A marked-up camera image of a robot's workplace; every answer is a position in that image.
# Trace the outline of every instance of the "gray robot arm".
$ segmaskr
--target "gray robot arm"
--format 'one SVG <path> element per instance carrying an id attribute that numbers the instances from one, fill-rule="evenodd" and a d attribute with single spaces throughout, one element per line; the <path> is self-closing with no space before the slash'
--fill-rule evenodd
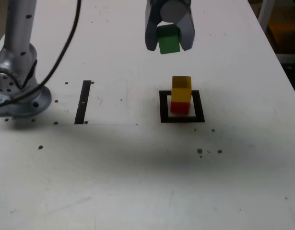
<path id="1" fill-rule="evenodd" d="M 9 0 L 4 46 L 0 51 L 0 103 L 19 97 L 38 84 L 36 49 L 30 44 L 36 0 Z M 51 102 L 48 88 L 0 108 L 0 116 L 28 117 Z"/>
<path id="2" fill-rule="evenodd" d="M 184 50 L 191 49 L 195 30 L 191 14 L 191 0 L 148 0 L 145 12 L 145 43 L 154 51 L 158 44 L 157 26 L 173 23 L 179 28 L 179 41 Z"/>
<path id="3" fill-rule="evenodd" d="M 176 24 L 184 50 L 192 47 L 194 26 L 191 0 L 148 0 L 145 43 L 149 50 L 157 46 L 157 25 L 161 21 Z M 30 44 L 36 0 L 9 0 L 5 42 L 0 51 L 0 116 L 29 117 L 44 111 L 51 103 L 45 83 L 61 62 L 79 20 L 81 0 L 69 38 L 48 76 L 38 84 L 35 78 L 36 49 Z"/>

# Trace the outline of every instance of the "table surface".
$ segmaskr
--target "table surface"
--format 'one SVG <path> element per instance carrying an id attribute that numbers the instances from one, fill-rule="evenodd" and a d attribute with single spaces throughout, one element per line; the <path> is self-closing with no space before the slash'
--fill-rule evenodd
<path id="1" fill-rule="evenodd" d="M 75 6 L 38 1 L 39 81 Z M 59 102 L 0 118 L 0 230 L 295 230 L 295 92 L 248 2 L 193 1 L 194 46 L 168 55 L 145 47 L 145 6 L 83 1 L 48 83 Z M 160 122 L 173 75 L 192 77 L 205 123 Z M 83 80 L 88 124 L 74 125 Z"/>

